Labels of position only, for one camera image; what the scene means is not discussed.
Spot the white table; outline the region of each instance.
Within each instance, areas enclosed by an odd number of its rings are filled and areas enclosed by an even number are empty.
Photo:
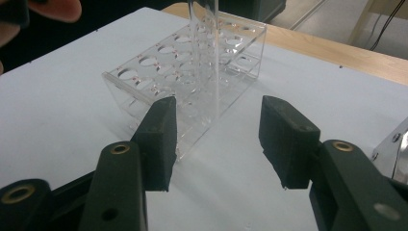
[[[95,169],[132,136],[101,73],[188,20],[141,9],[0,77],[0,187],[52,189]],[[259,80],[174,166],[169,192],[147,194],[150,230],[317,230],[308,191],[284,191],[258,141],[262,95],[292,103],[370,155],[408,116],[408,87],[266,46]]]

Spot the wire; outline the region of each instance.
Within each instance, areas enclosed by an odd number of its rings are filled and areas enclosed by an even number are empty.
[[[381,11],[381,14],[379,14],[378,17],[377,17],[377,19],[375,20],[374,26],[372,27],[372,30],[371,30],[371,34],[370,34],[369,38],[367,38],[366,43],[365,43],[364,46],[363,46],[365,49],[367,49],[367,46],[369,45],[369,42],[370,42],[372,36],[374,35],[374,31],[375,31],[375,29],[377,28],[377,24],[378,24],[378,21],[380,20],[381,16],[384,15],[384,13],[387,12],[387,11],[390,9],[390,7],[391,7],[391,4],[390,4],[391,1],[392,1],[392,0],[388,0],[388,2],[387,2],[387,4],[386,4],[387,7],[385,7],[385,8]]]
[[[390,24],[391,20],[393,20],[394,16],[396,15],[396,13],[399,11],[399,9],[401,8],[401,6],[405,3],[405,0],[401,0],[398,5],[395,7],[395,9],[393,10],[393,12],[390,14],[390,16],[388,17],[387,21],[385,22],[380,35],[378,36],[377,40],[375,41],[374,45],[371,47],[371,51],[375,49],[375,47],[377,47],[379,41],[381,40],[382,35],[384,34],[385,30],[387,29],[388,25]]]

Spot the human hand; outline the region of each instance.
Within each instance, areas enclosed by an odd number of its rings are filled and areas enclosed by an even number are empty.
[[[0,5],[12,0],[0,0]],[[46,3],[28,1],[33,12],[62,22],[75,22],[81,16],[82,8],[79,0],[47,0]],[[12,40],[20,31],[18,25],[0,21],[0,47]],[[3,73],[0,61],[0,75]]]

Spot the silver metal object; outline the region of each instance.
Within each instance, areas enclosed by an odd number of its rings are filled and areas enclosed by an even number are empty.
[[[408,117],[374,149],[372,161],[383,175],[408,183]]]

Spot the floor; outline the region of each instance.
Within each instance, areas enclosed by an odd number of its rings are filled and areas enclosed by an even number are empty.
[[[286,9],[270,24],[347,44],[367,2],[368,0],[287,0]],[[378,16],[377,13],[370,13],[361,36],[353,45],[366,49],[372,47],[388,18],[386,15],[380,16],[370,38]],[[407,38],[408,20],[395,17],[374,51],[408,60]]]

